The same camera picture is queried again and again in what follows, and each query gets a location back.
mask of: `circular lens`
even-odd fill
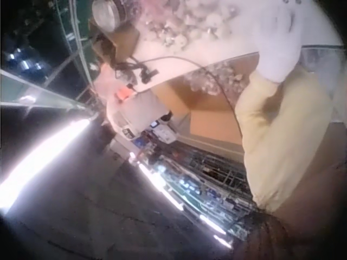
[[[94,1],[92,11],[97,25],[106,32],[110,33],[120,25],[119,14],[114,2]]]

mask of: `white glove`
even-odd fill
[[[283,82],[299,61],[303,22],[298,8],[272,7],[255,26],[260,55],[256,70],[273,82]]]

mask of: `metal rack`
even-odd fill
[[[203,176],[215,185],[230,191],[232,197],[252,201],[245,166],[239,162],[223,158],[182,142],[170,145],[157,143],[163,155],[174,160],[198,176]]]

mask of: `bright light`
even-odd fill
[[[159,190],[163,189],[166,185],[166,181],[163,179],[163,177],[158,172],[155,172],[151,176],[151,181],[154,184],[154,186],[157,187],[157,189],[159,189]]]
[[[166,185],[165,180],[160,176],[159,173],[151,174],[150,170],[146,168],[143,164],[139,165],[141,171],[146,175],[147,178],[151,181],[153,186],[157,188],[159,191],[162,191],[164,186]]]
[[[7,213],[26,183],[53,161],[88,125],[87,119],[74,122],[26,156],[0,184],[0,210]]]
[[[139,164],[139,168],[146,175],[147,178],[152,182],[153,186],[158,189],[171,203],[174,204],[180,211],[183,211],[183,205],[178,203],[166,190],[164,187],[166,185],[166,181],[160,175],[160,173],[156,172],[151,174],[150,170],[146,168],[143,164]]]
[[[23,97],[20,98],[20,100],[28,100],[28,101],[30,101],[30,102],[32,102],[32,103],[35,103],[35,102],[36,102],[36,98],[33,97],[33,96],[30,96],[30,95],[23,96]]]
[[[206,224],[208,224],[211,228],[213,228],[214,230],[218,231],[219,233],[222,233],[223,235],[226,234],[226,232],[220,226],[218,226],[217,224],[213,223],[211,220],[209,220],[204,215],[200,215],[200,219],[202,221],[204,221]]]
[[[22,62],[23,62],[23,64],[24,64],[25,69],[29,69],[28,63],[27,63],[26,61],[22,61]]]
[[[174,204],[176,208],[178,208],[180,211],[183,211],[183,204],[178,203],[166,190],[162,190],[162,193],[171,203]]]
[[[143,164],[139,164],[139,168],[149,179],[151,179],[151,172],[146,168],[146,166],[144,166]]]
[[[224,239],[218,237],[217,235],[214,235],[213,237],[217,239],[222,245],[225,245],[227,248],[230,248],[230,249],[232,248],[232,246],[228,242],[226,242]]]

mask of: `black cable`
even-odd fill
[[[145,60],[145,61],[137,61],[134,57],[131,57],[131,59],[133,59],[135,62],[138,62],[138,63],[148,63],[148,62],[151,62],[151,61],[158,61],[158,60],[165,60],[165,59],[177,59],[177,60],[182,60],[182,61],[185,61],[185,62],[189,62],[195,66],[197,66],[199,69],[202,69],[204,70],[210,77],[212,77],[212,79],[216,82],[216,84],[219,86],[219,88],[221,89],[222,93],[223,93],[223,96],[227,99],[227,102],[230,106],[230,109],[232,110],[234,116],[235,116],[235,119],[236,119],[236,124],[237,124],[237,127],[240,131],[240,134],[241,134],[241,137],[242,137],[242,132],[241,132],[241,127],[240,127],[240,124],[237,120],[237,117],[236,117],[236,113],[235,113],[235,109],[233,108],[233,106],[230,104],[229,100],[228,100],[228,97],[224,91],[224,88],[222,87],[222,84],[219,82],[219,80],[216,78],[216,76],[211,72],[209,71],[206,67],[200,65],[199,63],[195,62],[195,61],[192,61],[188,58],[183,58],[183,57],[177,57],[177,56],[163,56],[163,57],[158,57],[158,58],[152,58],[150,60]]]
[[[343,46],[339,46],[339,45],[304,45],[304,46],[302,46],[302,49],[316,49],[316,48],[319,48],[319,49],[322,48],[322,49],[345,50],[345,48]],[[250,54],[241,55],[241,56],[238,56],[237,58],[240,59],[242,57],[246,57],[246,56],[249,56],[249,55],[252,55],[252,54],[256,54],[256,53],[250,53]],[[215,75],[210,70],[208,70],[206,67],[204,67],[204,66],[200,65],[199,63],[197,63],[195,61],[192,61],[192,60],[190,60],[188,58],[183,58],[183,57],[178,57],[178,56],[163,56],[163,57],[158,57],[158,58],[152,58],[152,59],[145,60],[145,61],[138,61],[133,56],[131,56],[130,58],[133,61],[135,61],[135,63],[137,63],[137,64],[141,64],[141,63],[143,64],[143,63],[148,63],[148,62],[158,61],[158,60],[165,60],[165,59],[177,59],[177,60],[182,60],[182,61],[185,61],[185,62],[189,62],[189,63],[197,66],[199,69],[204,70],[216,82],[216,84],[221,89],[223,96],[227,99],[228,104],[230,106],[230,109],[232,110],[232,112],[233,112],[233,114],[235,116],[236,124],[237,124],[237,127],[238,127],[239,132],[240,132],[241,137],[242,137],[241,127],[240,127],[240,124],[239,124],[239,122],[237,120],[234,107],[230,104],[230,102],[228,100],[228,97],[227,97],[227,95],[225,93],[225,90],[222,87],[222,84],[218,81],[218,79],[215,77]]]

